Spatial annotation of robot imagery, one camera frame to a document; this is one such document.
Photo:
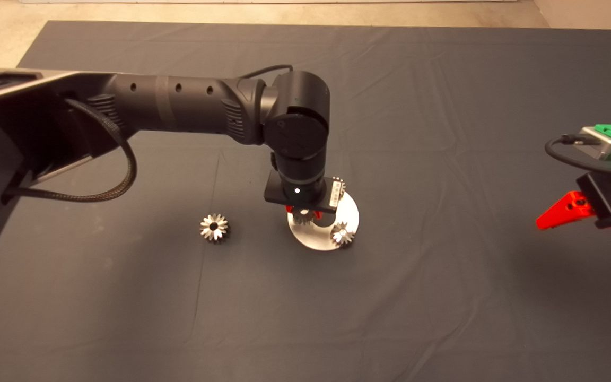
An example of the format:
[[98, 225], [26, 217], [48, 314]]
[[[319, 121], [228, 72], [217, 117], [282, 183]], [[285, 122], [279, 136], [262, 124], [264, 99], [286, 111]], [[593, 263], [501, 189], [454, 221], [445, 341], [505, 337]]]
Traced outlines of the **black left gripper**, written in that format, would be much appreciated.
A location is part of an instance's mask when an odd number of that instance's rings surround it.
[[267, 203], [284, 205], [293, 214], [296, 208], [312, 210], [311, 220], [321, 220], [324, 213], [335, 213], [346, 192], [346, 184], [338, 177], [321, 177], [312, 184], [292, 184], [279, 172], [270, 172], [264, 189]]

